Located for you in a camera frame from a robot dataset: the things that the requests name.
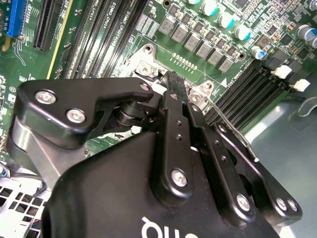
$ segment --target electrolytic capacitor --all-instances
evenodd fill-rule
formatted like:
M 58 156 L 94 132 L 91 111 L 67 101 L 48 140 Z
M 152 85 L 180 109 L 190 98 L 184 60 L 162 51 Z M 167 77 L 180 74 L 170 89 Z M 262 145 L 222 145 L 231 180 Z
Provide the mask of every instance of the electrolytic capacitor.
M 214 0 L 205 0 L 202 4 L 202 11 L 206 16 L 213 16 L 218 10 L 217 3 Z
M 253 46 L 251 48 L 251 55 L 257 60 L 263 60 L 266 53 L 259 46 Z
M 317 37 L 315 37 L 311 41 L 306 41 L 306 44 L 309 45 L 310 47 L 317 49 Z
M 251 30 L 245 25 L 239 25 L 234 29 L 234 35 L 240 41 L 246 41 L 251 37 Z
M 310 27 L 309 25 L 302 25 L 297 30 L 296 34 L 298 38 L 302 40 L 311 41 L 317 36 L 317 29 Z
M 229 12 L 223 12 L 218 17 L 218 24 L 219 26 L 222 26 L 223 28 L 230 28 L 233 26 L 234 19 L 233 16 Z
M 189 4 L 193 4 L 193 5 L 200 3 L 200 1 L 201 0 L 187 0 Z

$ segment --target pcie slot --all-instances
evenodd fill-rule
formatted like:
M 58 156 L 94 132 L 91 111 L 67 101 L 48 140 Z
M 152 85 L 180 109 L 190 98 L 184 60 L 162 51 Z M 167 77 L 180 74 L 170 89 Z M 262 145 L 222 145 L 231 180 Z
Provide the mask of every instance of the pcie slot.
M 45 52 L 52 46 L 63 0 L 43 0 L 33 47 Z
M 90 0 L 87 4 L 84 16 L 77 31 L 75 45 L 72 47 L 72 53 L 69 57 L 70 62 L 67 64 L 65 70 L 65 78 L 75 77 L 78 65 L 83 56 L 83 51 L 85 50 L 86 44 L 89 40 L 101 5 L 102 1 L 100 0 Z
M 114 37 L 116 34 L 119 32 L 119 27 L 121 23 L 123 23 L 123 19 L 127 14 L 127 10 L 129 8 L 130 1 L 124 0 L 120 7 L 119 7 L 119 12 L 116 15 L 115 20 L 113 21 L 111 25 L 111 31 L 110 34 L 107 35 L 107 38 L 101 47 L 101 49 L 98 52 L 97 60 L 96 63 L 93 66 L 92 72 L 91 72 L 91 77 L 101 77 L 102 74 L 98 74 L 98 72 L 101 70 L 102 67 L 105 67 L 106 64 L 108 63 L 109 60 L 109 48 L 113 44 Z
M 131 12 L 131 17 L 129 19 L 129 24 L 125 25 L 125 29 L 123 30 L 124 35 L 121 40 L 119 40 L 119 44 L 115 47 L 115 51 L 113 51 L 113 54 L 111 56 L 111 60 L 107 64 L 105 68 L 105 72 L 103 74 L 103 77 L 111 77 L 120 56 L 122 55 L 123 51 L 125 50 L 125 47 L 127 46 L 129 39 L 131 35 L 133 34 L 133 31 L 135 30 L 141 15 L 147 6 L 149 0 L 140 0 L 137 2 Z
M 26 3 L 27 0 L 12 0 L 10 9 L 10 21 L 8 25 L 8 31 L 6 33 L 8 36 L 16 37 L 21 34 Z
M 94 28 L 92 37 L 88 43 L 88 49 L 85 51 L 83 60 L 80 63 L 76 78 L 86 78 L 90 76 L 92 67 L 95 64 L 97 57 L 96 52 L 102 47 L 102 43 L 105 41 L 111 25 L 115 19 L 119 6 L 122 0 L 118 1 L 106 1 L 102 7 L 102 12 L 97 19 L 97 26 Z

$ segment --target ram slot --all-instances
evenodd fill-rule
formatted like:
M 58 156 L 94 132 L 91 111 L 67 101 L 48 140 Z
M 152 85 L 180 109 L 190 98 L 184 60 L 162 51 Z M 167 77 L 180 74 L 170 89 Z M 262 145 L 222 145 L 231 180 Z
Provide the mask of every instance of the ram slot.
M 103 77 L 111 77 L 148 3 L 149 0 L 140 0 L 134 5 L 128 23 L 125 25 L 125 29 L 123 30 L 124 34 L 122 38 L 118 40 L 119 44 L 117 44 L 114 48 L 110 60 L 104 69 Z
M 77 68 L 83 56 L 83 52 L 90 38 L 92 29 L 96 23 L 96 18 L 100 11 L 102 2 L 103 1 L 100 0 L 90 0 L 87 4 L 82 22 L 77 31 L 75 45 L 72 47 L 72 52 L 70 53 L 70 61 L 67 64 L 64 78 L 75 77 Z
M 103 42 L 105 42 L 111 30 L 111 25 L 115 20 L 121 2 L 122 0 L 107 1 L 104 3 L 102 12 L 97 20 L 98 25 L 95 30 L 96 37 L 93 37 L 94 40 L 91 40 L 89 43 L 90 48 L 86 51 L 87 55 L 83 57 L 83 62 L 81 62 L 78 74 L 76 75 L 77 78 L 87 78 L 90 76 L 97 60 L 98 52 L 101 50 Z

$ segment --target silver screw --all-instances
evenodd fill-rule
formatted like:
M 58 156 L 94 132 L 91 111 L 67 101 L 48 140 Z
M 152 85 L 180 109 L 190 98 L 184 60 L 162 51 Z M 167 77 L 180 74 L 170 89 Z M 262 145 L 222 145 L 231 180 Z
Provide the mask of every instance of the silver screw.
M 246 211 L 246 212 L 250 211 L 250 204 L 245 196 L 243 196 L 242 194 L 238 194 L 237 202 L 243 211 Z
M 66 116 L 73 123 L 83 123 L 86 120 L 85 113 L 79 109 L 69 110 Z
M 150 90 L 149 87 L 148 87 L 148 85 L 146 85 L 145 83 L 140 83 L 140 87 L 141 87 L 143 90 L 145 90 L 145 91 L 149 91 L 149 90 Z
M 36 100 L 42 104 L 53 104 L 56 102 L 56 97 L 53 93 L 40 91 L 35 94 Z
M 283 211 L 287 210 L 286 204 L 285 204 L 285 202 L 282 199 L 277 198 L 276 199 L 276 203 L 279 206 L 279 208 L 282 209 Z
M 289 206 L 295 211 L 295 212 L 297 212 L 298 211 L 298 209 L 297 209 L 297 206 L 296 206 L 296 204 L 295 204 L 295 202 L 293 202 L 292 200 L 290 200 L 290 199 L 288 199 L 287 200 L 287 202 L 288 202 L 288 204 L 289 204 Z
M 178 96 L 175 93 L 171 93 L 170 96 L 172 97 L 172 99 L 178 100 Z
M 173 182 L 179 187 L 185 187 L 187 185 L 187 178 L 180 170 L 172 171 Z
M 226 128 L 224 128 L 222 125 L 219 125 L 219 129 L 220 129 L 222 132 L 224 132 L 224 133 L 227 132 Z
M 199 112 L 199 108 L 197 106 L 193 105 L 193 109 L 194 111 Z

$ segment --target black pcie slot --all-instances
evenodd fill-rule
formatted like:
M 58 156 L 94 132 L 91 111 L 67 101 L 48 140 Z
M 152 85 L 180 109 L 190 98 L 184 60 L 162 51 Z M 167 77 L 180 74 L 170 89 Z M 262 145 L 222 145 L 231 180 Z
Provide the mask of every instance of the black pcie slot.
M 95 78 L 98 75 L 98 71 L 101 68 L 103 61 L 107 55 L 107 52 L 109 50 L 109 47 L 112 44 L 112 41 L 119 29 L 120 24 L 122 23 L 126 12 L 128 10 L 128 7 L 130 5 L 130 1 L 124 0 L 119 7 L 119 12 L 117 13 L 115 20 L 113 21 L 112 25 L 111 25 L 111 31 L 110 34 L 107 35 L 107 38 L 103 44 L 103 46 L 101 47 L 101 49 L 98 52 L 98 56 L 97 56 L 97 60 L 93 66 L 92 72 L 91 72 L 91 77 Z
M 78 28 L 76 38 L 75 38 L 75 45 L 72 46 L 72 52 L 69 56 L 70 62 L 67 64 L 64 78 L 74 78 L 78 65 L 80 63 L 80 60 L 83 55 L 83 51 L 86 47 L 87 41 L 89 39 L 89 36 L 91 34 L 91 30 L 93 28 L 93 25 L 95 23 L 95 18 L 99 13 L 100 6 L 102 4 L 102 1 L 100 0 L 89 0 L 89 3 L 87 4 L 87 7 L 85 9 L 84 16 L 82 18 L 82 21 L 80 23 L 80 26 Z M 86 24 L 88 20 L 91 19 L 91 25 L 88 29 L 88 31 L 85 31 Z
M 82 59 L 79 63 L 78 72 L 75 74 L 76 78 L 82 78 L 83 70 L 85 68 L 85 65 L 88 62 L 89 56 L 90 56 L 92 49 L 94 47 L 94 43 L 96 42 L 99 31 L 106 20 L 106 17 L 107 17 L 109 8 L 110 8 L 110 4 L 111 4 L 111 1 L 109 1 L 109 0 L 104 1 L 101 13 L 99 14 L 99 16 L 97 18 L 96 25 L 94 26 L 93 32 L 92 32 L 92 34 L 89 38 L 89 41 L 87 43 L 87 46 L 85 48 L 85 52 L 83 53 Z
M 281 88 L 275 89 L 264 102 L 261 102 L 256 109 L 248 115 L 243 121 L 237 121 L 237 129 L 242 130 L 246 127 L 254 118 L 256 118 L 266 107 L 268 107 L 276 98 L 278 98 L 284 90 Z
M 43 0 L 33 47 L 45 52 L 52 46 L 63 0 Z
M 125 47 L 127 46 L 130 37 L 132 36 L 140 18 L 141 15 L 145 9 L 145 7 L 148 5 L 149 0 L 140 0 L 136 2 L 131 15 L 129 19 L 129 23 L 125 25 L 125 29 L 123 30 L 124 34 L 122 36 L 122 39 L 120 39 L 118 42 L 119 44 L 116 45 L 115 51 L 113 52 L 111 56 L 111 60 L 107 64 L 104 72 L 104 77 L 111 77 L 120 56 L 122 55 L 123 51 L 125 50 Z

